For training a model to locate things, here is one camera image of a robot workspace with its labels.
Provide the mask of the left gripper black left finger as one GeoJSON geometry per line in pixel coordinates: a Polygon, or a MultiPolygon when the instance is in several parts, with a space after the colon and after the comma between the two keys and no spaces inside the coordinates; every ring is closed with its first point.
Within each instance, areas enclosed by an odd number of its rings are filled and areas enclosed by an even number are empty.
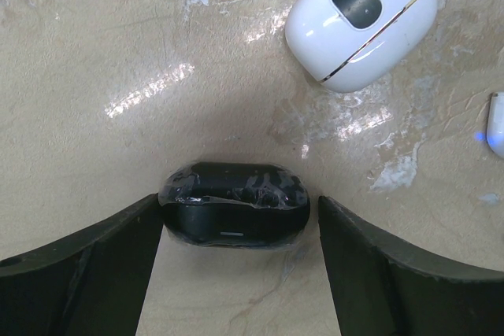
{"type": "Polygon", "coordinates": [[[1,262],[3,335],[134,335],[163,222],[156,194],[1,262]]]}

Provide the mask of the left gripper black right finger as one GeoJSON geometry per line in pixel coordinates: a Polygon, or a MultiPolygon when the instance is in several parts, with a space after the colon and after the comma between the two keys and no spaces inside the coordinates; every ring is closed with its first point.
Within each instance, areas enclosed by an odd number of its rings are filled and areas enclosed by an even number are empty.
{"type": "Polygon", "coordinates": [[[503,273],[442,257],[318,199],[343,335],[501,335],[503,273]]]}

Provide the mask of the black earbud charging case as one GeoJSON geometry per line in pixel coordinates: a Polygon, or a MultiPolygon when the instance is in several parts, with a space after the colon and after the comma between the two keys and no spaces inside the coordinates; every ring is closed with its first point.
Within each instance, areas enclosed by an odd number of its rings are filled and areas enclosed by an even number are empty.
{"type": "Polygon", "coordinates": [[[310,217],[300,178],[274,164],[189,164],[168,177],[158,202],[174,237],[205,247],[288,246],[310,217]]]}

